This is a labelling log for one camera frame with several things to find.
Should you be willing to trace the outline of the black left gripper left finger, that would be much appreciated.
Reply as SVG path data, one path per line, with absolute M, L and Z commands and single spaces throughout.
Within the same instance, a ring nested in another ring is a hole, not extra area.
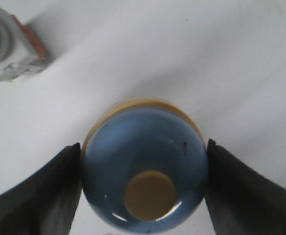
M 67 235 L 81 196 L 79 143 L 0 195 L 0 235 Z

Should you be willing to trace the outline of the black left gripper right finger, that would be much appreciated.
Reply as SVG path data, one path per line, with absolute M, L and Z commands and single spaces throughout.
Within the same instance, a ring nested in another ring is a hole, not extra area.
M 207 146 L 206 205 L 218 235 L 286 235 L 286 189 L 215 141 Z

